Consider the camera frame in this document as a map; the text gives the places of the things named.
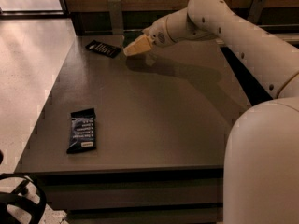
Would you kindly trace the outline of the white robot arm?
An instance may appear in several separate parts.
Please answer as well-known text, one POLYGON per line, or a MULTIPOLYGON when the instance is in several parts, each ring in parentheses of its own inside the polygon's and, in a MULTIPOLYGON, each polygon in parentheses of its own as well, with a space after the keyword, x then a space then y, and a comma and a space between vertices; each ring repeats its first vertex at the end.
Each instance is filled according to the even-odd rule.
POLYGON ((189 0, 143 30, 134 56, 182 40, 220 38, 270 98, 233 126, 223 168, 223 224, 299 224, 299 49, 246 21, 224 0, 189 0))

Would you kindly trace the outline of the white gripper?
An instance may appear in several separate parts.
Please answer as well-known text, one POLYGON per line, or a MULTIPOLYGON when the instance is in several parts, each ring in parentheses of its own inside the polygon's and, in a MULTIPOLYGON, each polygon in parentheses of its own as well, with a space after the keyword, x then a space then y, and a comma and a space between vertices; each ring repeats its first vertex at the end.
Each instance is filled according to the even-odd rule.
POLYGON ((173 39, 167 29, 168 16, 161 17, 155 21, 150 27, 143 30, 141 35, 134 42, 123 48, 124 54, 135 56, 152 50, 153 45, 158 47, 169 47, 174 44, 173 39))

